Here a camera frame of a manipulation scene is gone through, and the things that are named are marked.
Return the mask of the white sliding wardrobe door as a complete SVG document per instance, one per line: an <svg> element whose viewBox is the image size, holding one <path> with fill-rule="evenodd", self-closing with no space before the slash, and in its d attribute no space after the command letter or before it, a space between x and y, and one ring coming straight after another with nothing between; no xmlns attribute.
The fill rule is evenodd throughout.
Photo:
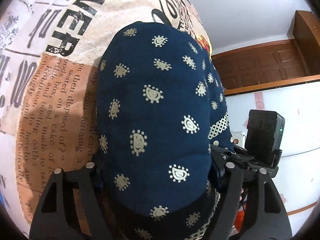
<svg viewBox="0 0 320 240"><path fill-rule="evenodd" d="M285 118L282 156L274 184L296 234L319 199L319 82L228 96L232 132L247 132L251 109Z"/></svg>

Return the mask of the brown wooden door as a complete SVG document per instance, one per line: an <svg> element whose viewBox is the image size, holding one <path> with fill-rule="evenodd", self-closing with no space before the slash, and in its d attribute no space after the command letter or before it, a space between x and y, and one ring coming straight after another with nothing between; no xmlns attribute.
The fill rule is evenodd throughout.
<svg viewBox="0 0 320 240"><path fill-rule="evenodd" d="M313 80L294 39L230 50L213 55L212 61L227 96Z"/></svg>

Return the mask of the newspaper print bed quilt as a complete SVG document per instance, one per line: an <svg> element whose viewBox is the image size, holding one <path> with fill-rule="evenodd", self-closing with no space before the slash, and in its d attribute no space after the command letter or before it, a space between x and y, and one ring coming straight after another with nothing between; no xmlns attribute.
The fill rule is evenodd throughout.
<svg viewBox="0 0 320 240"><path fill-rule="evenodd" d="M1 195L23 235L54 168L76 170L97 150L97 65L136 21L212 52L190 0L11 0L1 17Z"/></svg>

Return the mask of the navy patterned hooded jacket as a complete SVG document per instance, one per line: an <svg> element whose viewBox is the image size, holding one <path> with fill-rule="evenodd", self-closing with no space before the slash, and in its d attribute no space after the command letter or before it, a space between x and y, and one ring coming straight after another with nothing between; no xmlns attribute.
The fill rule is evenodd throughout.
<svg viewBox="0 0 320 240"><path fill-rule="evenodd" d="M210 145L233 149L207 51L187 33L135 22L99 63L101 178L127 239L201 239L220 195Z"/></svg>

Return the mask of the wooden overhead cabinet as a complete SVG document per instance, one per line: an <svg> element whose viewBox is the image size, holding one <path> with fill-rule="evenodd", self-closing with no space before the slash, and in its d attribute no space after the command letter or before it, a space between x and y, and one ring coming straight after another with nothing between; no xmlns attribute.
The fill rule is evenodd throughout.
<svg viewBox="0 0 320 240"><path fill-rule="evenodd" d="M319 20L305 10L296 10L292 24L305 76L319 75Z"/></svg>

